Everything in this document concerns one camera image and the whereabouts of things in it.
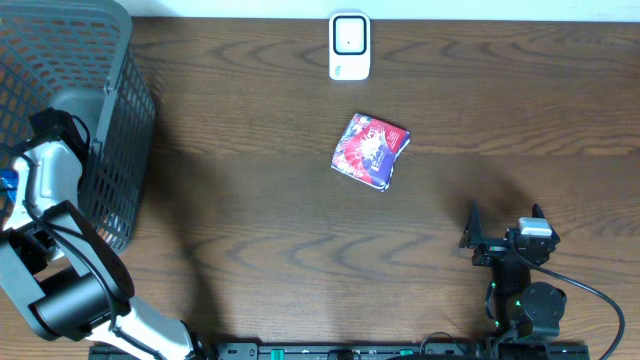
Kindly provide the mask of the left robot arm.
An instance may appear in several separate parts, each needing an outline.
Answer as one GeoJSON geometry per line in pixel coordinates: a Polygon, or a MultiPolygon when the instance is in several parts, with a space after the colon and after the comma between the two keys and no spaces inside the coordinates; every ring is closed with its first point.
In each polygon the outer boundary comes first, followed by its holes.
{"type": "Polygon", "coordinates": [[[29,121],[34,136],[3,146],[12,161],[1,172],[11,205],[1,230],[1,288],[27,324],[45,340],[103,344],[93,358],[216,358],[185,322],[136,297],[125,265],[80,212],[87,125],[54,108],[29,121]]]}

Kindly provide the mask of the blue Oreo cookie packet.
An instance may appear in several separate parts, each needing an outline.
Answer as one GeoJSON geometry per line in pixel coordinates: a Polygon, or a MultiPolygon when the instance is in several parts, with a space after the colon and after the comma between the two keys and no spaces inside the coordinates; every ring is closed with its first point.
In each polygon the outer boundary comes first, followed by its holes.
{"type": "Polygon", "coordinates": [[[15,170],[1,170],[1,193],[5,194],[9,202],[14,204],[16,201],[16,193],[19,185],[19,174],[15,170]]]}

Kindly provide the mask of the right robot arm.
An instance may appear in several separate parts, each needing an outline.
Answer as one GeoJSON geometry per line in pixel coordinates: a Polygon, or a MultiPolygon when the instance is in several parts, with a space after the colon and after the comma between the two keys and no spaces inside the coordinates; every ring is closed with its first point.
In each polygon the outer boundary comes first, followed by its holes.
{"type": "Polygon", "coordinates": [[[483,234],[478,207],[472,206],[459,246],[473,251],[473,265],[489,267],[492,273],[485,310],[496,322],[496,334],[483,341],[487,359],[525,356],[526,347],[543,352],[559,335],[565,292],[531,280],[531,271],[549,260],[559,242],[537,204],[501,238],[483,234]]]}

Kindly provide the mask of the red purple snack packet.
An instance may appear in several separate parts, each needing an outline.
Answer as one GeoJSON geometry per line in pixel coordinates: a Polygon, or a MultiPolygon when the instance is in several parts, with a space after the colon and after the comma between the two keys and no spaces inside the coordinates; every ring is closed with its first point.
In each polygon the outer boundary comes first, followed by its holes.
{"type": "Polygon", "coordinates": [[[409,131],[356,113],[336,145],[331,168],[384,192],[390,186],[397,158],[409,143],[409,131]]]}

